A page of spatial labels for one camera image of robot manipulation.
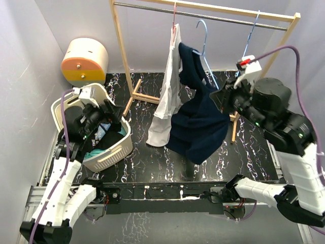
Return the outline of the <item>white t shirt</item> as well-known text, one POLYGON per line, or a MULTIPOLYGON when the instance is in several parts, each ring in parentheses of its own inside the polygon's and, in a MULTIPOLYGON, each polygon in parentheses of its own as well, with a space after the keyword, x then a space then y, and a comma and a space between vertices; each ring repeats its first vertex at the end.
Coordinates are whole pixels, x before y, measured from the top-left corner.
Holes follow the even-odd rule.
POLYGON ((180 43, 180 26, 175 24, 171 30, 169 55, 160 91, 159 104, 148 129, 146 143, 150 146, 163 147, 168 144, 172 128, 171 118, 182 105, 179 95, 181 58, 178 46, 180 43))

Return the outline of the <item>navy blue t shirt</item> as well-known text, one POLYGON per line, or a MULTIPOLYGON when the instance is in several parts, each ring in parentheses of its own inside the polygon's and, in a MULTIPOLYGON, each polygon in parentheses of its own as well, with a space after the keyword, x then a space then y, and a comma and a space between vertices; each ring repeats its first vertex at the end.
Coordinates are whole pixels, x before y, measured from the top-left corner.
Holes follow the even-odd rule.
POLYGON ((180 83, 195 90, 195 95, 172 115, 166 147, 200 165, 222 145, 230 116, 222 114, 210 99, 216 89, 209 83, 195 49, 183 43, 178 49, 182 61, 180 83))

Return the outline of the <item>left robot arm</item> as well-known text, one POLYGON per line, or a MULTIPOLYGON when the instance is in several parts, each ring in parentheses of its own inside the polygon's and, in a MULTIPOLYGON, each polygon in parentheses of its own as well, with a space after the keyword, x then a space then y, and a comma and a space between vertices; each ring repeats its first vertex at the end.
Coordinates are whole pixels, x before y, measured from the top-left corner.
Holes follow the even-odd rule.
POLYGON ((92 140, 99 126, 110 123, 112 129, 120 129, 123 111, 108 99, 98 106, 62 109, 63 129, 57 140, 53 172, 38 208, 20 226, 29 243, 69 243, 73 226, 88 204, 104 199, 105 190, 94 179, 82 183, 71 198, 68 195, 85 155, 94 148, 92 140))

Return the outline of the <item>pink wire hanger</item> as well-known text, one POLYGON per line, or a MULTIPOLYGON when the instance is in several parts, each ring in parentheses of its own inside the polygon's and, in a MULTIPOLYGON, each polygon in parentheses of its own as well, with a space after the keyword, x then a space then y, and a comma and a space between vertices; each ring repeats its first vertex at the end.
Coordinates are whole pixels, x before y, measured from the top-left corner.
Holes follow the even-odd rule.
POLYGON ((177 1, 174 1, 174 8, 173 8, 173 24, 172 24, 172 45, 175 46, 175 39, 176 39, 176 8, 177 8, 177 1))

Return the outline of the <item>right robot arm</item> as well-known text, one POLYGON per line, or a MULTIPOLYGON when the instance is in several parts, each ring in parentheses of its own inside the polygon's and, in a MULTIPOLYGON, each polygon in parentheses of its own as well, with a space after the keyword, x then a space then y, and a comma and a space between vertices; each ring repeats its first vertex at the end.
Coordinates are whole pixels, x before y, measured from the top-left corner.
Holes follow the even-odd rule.
POLYGON ((288 110, 291 90, 276 78, 262 78, 255 86, 234 84, 227 81, 210 99, 220 112, 237 112, 263 130, 264 138, 285 158, 293 183, 276 186, 238 174, 214 196, 233 202, 253 199, 277 208, 292 222, 324 227, 324 186, 311 121, 288 110))

